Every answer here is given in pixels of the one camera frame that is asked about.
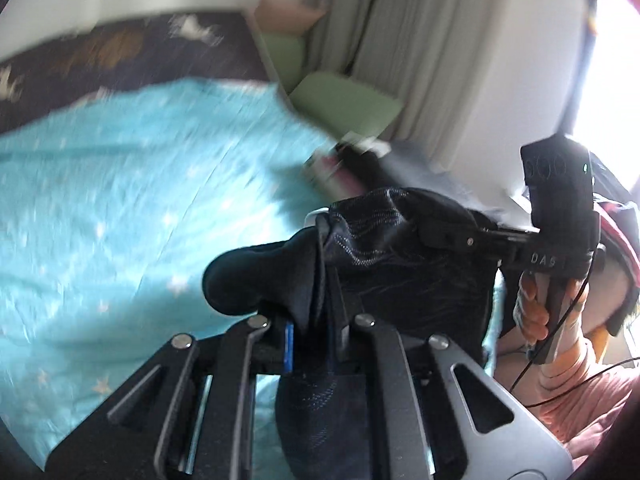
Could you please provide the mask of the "person right hand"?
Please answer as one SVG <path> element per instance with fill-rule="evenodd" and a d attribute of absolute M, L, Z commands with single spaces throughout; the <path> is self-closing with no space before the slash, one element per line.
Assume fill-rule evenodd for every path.
<path fill-rule="evenodd" d="M 582 282 L 570 281 L 567 285 L 564 304 L 573 306 L 563 325 L 563 333 L 559 348 L 567 350 L 582 336 L 582 310 L 587 300 L 589 286 L 582 293 Z M 524 340 L 530 344 L 545 340 L 549 335 L 549 313 L 537 299 L 537 282 L 533 274 L 523 273 L 520 279 L 518 300 L 513 311 L 516 326 Z"/>

